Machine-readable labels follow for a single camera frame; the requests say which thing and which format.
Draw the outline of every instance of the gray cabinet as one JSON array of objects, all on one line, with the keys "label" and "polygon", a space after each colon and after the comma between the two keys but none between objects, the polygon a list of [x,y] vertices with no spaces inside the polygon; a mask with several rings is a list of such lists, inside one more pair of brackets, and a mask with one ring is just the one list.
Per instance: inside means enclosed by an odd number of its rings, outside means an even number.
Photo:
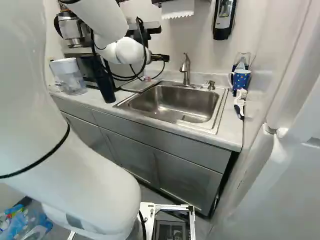
[{"label": "gray cabinet", "polygon": [[154,154],[160,189],[208,215],[222,174],[163,151]]},{"label": "gray cabinet", "polygon": [[114,162],[110,148],[107,145],[106,140],[98,126],[64,112],[61,112],[61,114],[70,124],[72,130],[86,145],[99,153],[101,156]]},{"label": "gray cabinet", "polygon": [[117,162],[134,176],[208,215],[222,174],[101,128]]},{"label": "gray cabinet", "polygon": [[90,108],[73,103],[72,101],[61,99],[56,96],[51,96],[57,107],[72,116],[75,116],[79,119],[83,119],[89,123],[97,125],[96,120],[90,110]]},{"label": "gray cabinet", "polygon": [[110,140],[116,161],[144,182],[157,186],[157,171],[153,149],[145,144],[101,128]]},{"label": "gray cabinet", "polygon": [[98,126],[205,168],[224,173],[231,151],[92,110]]}]

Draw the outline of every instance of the blue polka dot cup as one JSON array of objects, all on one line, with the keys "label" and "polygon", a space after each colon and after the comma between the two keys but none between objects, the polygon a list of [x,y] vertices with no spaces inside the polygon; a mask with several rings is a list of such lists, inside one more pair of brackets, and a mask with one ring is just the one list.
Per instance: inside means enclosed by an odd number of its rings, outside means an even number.
[{"label": "blue polka dot cup", "polygon": [[[231,75],[233,75],[233,85],[231,84]],[[235,69],[234,72],[229,73],[229,85],[233,92],[237,92],[237,89],[248,89],[249,80],[251,76],[250,70]]]}]

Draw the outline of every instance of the soap dispenser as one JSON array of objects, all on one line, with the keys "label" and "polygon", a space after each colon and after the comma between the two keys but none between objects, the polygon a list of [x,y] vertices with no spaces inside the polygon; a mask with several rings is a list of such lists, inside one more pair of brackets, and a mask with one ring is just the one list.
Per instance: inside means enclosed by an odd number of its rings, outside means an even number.
[{"label": "soap dispenser", "polygon": [[231,34],[237,0],[216,0],[213,20],[213,39],[226,40]]}]

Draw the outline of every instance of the stainless steel sink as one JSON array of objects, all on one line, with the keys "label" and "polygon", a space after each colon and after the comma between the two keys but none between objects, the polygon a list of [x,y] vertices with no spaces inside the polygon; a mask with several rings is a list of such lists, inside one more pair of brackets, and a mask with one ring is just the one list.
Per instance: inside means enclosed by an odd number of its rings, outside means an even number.
[{"label": "stainless steel sink", "polygon": [[114,107],[200,131],[217,134],[227,98],[225,88],[195,89],[162,81]]}]

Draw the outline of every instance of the black cable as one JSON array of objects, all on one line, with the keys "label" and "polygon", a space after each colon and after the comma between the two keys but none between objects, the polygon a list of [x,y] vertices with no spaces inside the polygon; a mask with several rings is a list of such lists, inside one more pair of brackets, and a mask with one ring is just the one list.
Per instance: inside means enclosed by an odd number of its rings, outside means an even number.
[{"label": "black cable", "polygon": [[[140,28],[140,23],[143,24],[143,21],[142,21],[141,18],[136,17],[135,22],[136,22],[136,25],[137,25],[137,29],[138,29],[138,31],[140,33],[140,37],[141,37],[141,40],[142,40],[142,46],[143,46],[144,60],[143,60],[143,65],[141,67],[141,70],[137,74],[134,74],[134,76],[121,76],[121,75],[117,75],[117,74],[111,72],[111,70],[108,71],[108,69],[106,69],[106,67],[101,62],[99,62],[101,67],[102,67],[102,69],[105,70],[107,73],[110,73],[113,76],[113,79],[115,79],[117,81],[127,82],[127,81],[134,80],[136,78],[139,78],[138,75],[141,74],[144,71],[144,69],[145,69],[145,67],[147,65],[147,51],[146,51],[146,47],[145,47],[145,43],[144,43],[144,37],[143,37],[142,31],[141,31],[141,28]],[[91,40],[92,40],[92,43],[93,43],[91,45],[91,50],[92,50],[93,56],[97,57],[97,52],[95,50],[95,47],[97,49],[99,49],[99,50],[103,50],[105,48],[98,48],[96,46],[95,39],[94,39],[94,31],[93,30],[91,30],[91,34],[90,35],[91,35]]]},{"label": "black cable", "polygon": [[145,70],[145,67],[147,65],[147,51],[146,51],[144,36],[143,36],[141,28],[140,28],[140,23],[143,24],[144,21],[142,21],[142,19],[137,16],[136,19],[135,19],[135,23],[136,23],[136,27],[137,27],[137,29],[139,31],[140,38],[141,38],[141,41],[142,41],[142,46],[143,46],[144,59],[143,59],[143,64],[142,64],[141,70],[138,73],[133,72],[134,76],[120,76],[120,75],[117,75],[117,74],[112,72],[111,74],[116,78],[123,78],[123,79],[130,79],[130,80],[133,80],[135,78],[139,78],[138,75],[141,74]]},{"label": "black cable", "polygon": [[99,49],[99,50],[105,50],[107,48],[107,46],[105,46],[104,48],[99,48],[97,45],[96,45],[96,42],[95,42],[95,35],[93,35],[93,44],[95,46],[96,49]]},{"label": "black cable", "polygon": [[163,62],[163,67],[162,67],[161,71],[160,71],[157,75],[155,75],[154,77],[152,77],[151,79],[155,79],[155,78],[159,77],[159,75],[162,74],[162,72],[164,71],[165,66],[166,66],[166,63]]},{"label": "black cable", "polygon": [[145,220],[144,220],[144,216],[142,216],[141,211],[139,211],[139,217],[140,217],[141,226],[142,226],[143,240],[147,240],[147,232],[146,232]]},{"label": "black cable", "polygon": [[135,72],[134,68],[132,67],[132,65],[129,64],[129,66],[130,66],[131,71],[133,72],[133,74],[134,74],[141,82],[143,82],[143,80],[136,74],[136,72]]},{"label": "black cable", "polygon": [[[91,37],[91,40],[92,40],[92,44],[91,44],[91,51],[92,51],[92,54],[93,54],[93,57],[94,57],[94,60],[100,65],[100,67],[106,71],[111,77],[111,70],[110,69],[107,69],[102,63],[101,61],[98,60],[98,55],[97,55],[97,52],[96,52],[96,49],[95,49],[95,40],[94,40],[94,30],[91,29],[91,32],[90,32],[90,37]],[[121,82],[127,82],[128,80],[124,80],[124,79],[120,79],[120,78],[116,78],[116,77],[113,77],[113,79],[117,80],[117,81],[121,81]]]},{"label": "black cable", "polygon": [[66,139],[69,136],[69,133],[70,133],[70,125],[68,123],[67,129],[66,129],[66,132],[65,132],[63,138],[48,153],[46,153],[43,157],[41,157],[39,160],[35,161],[34,163],[30,164],[29,166],[26,166],[25,168],[22,168],[22,169],[15,171],[13,173],[1,175],[0,179],[7,179],[7,178],[17,176],[19,174],[25,173],[25,172],[29,171],[30,169],[33,169],[34,167],[38,166],[39,164],[44,162],[46,159],[48,159],[52,154],[54,154],[62,146],[62,144],[64,144],[64,142],[66,141]]}]

